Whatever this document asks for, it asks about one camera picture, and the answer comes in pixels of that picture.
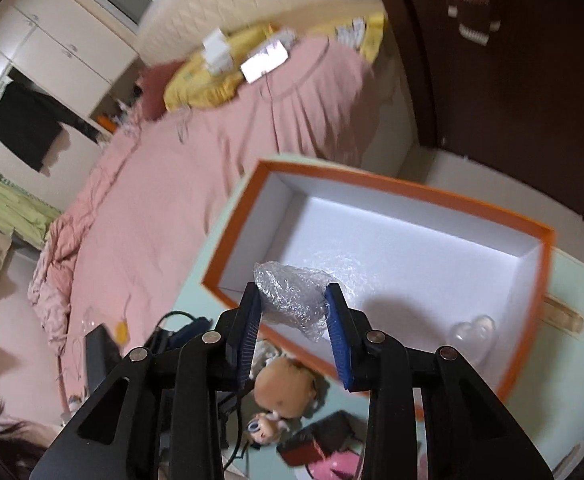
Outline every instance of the red pillow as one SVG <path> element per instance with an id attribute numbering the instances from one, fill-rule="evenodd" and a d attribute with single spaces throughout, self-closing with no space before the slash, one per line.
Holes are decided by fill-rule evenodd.
<path id="1" fill-rule="evenodd" d="M 145 120 L 156 121 L 163 117 L 166 111 L 163 100 L 165 87 L 184 63 L 185 61 L 170 61 L 151 66 L 141 72 L 138 85 L 143 90 L 141 108 Z"/>

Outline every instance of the pink blanket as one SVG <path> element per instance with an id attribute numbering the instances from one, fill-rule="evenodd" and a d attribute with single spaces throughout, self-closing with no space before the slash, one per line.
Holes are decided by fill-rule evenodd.
<path id="1" fill-rule="evenodd" d="M 88 311 L 110 328 L 127 321 L 124 352 L 143 344 L 240 177 L 259 158 L 283 152 L 357 166 L 378 109 L 371 67 L 346 46 L 311 38 L 224 106 L 184 108 L 119 130 L 52 225 L 30 287 L 51 346 L 61 353 L 67 337 L 67 395 L 85 384 Z"/>

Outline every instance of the doll eye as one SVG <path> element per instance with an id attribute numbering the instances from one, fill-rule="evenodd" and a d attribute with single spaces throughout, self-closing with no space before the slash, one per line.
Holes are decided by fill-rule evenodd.
<path id="1" fill-rule="evenodd" d="M 248 422 L 248 431 L 250 433 L 256 433 L 259 430 L 259 427 L 259 421 L 255 418 Z"/>

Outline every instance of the crumpled plastic wrap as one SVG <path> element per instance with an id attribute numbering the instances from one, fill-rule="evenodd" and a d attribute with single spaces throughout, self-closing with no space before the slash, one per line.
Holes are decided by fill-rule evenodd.
<path id="1" fill-rule="evenodd" d="M 325 289 L 339 280 L 318 269 L 266 262 L 254 265 L 254 282 L 266 300 L 263 321 L 297 328 L 314 342 L 321 339 L 327 328 Z"/>

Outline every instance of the yellow pillow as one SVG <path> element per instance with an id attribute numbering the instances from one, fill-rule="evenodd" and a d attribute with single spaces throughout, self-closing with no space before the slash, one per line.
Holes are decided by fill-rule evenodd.
<path id="1" fill-rule="evenodd" d="M 276 27 L 271 24 L 254 25 L 230 34 L 227 43 L 234 61 L 234 70 L 211 75 L 205 66 L 203 50 L 192 55 L 165 88 L 165 107 L 174 111 L 184 105 L 195 108 L 213 108 L 232 99 L 243 81 L 240 66 L 248 54 L 267 40 Z"/>
<path id="2" fill-rule="evenodd" d="M 363 21 L 365 22 L 365 34 L 363 36 L 363 43 L 361 43 L 360 48 L 358 48 L 358 53 L 368 60 L 368 62 L 373 63 L 376 56 L 378 56 L 378 51 L 381 47 L 387 19 L 383 12 L 374 12 L 369 16 L 360 16 L 360 18 L 363 18 Z M 352 27 L 352 18 L 322 23 L 306 30 L 305 35 L 316 36 L 318 34 L 325 34 L 334 38 L 339 27 Z"/>

